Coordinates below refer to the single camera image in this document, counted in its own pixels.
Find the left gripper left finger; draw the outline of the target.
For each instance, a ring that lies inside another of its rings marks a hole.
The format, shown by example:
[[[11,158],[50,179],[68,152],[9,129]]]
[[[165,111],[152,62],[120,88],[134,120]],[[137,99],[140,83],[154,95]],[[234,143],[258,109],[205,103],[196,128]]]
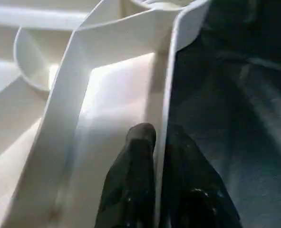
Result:
[[[96,228],[154,227],[155,143],[156,131],[152,124],[139,123],[129,129],[107,173]]]

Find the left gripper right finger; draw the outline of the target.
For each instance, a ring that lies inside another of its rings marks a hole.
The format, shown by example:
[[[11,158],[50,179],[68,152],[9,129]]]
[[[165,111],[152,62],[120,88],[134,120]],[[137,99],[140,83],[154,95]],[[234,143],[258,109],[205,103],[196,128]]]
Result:
[[[225,184],[182,127],[169,125],[161,192],[161,228],[240,228]]]

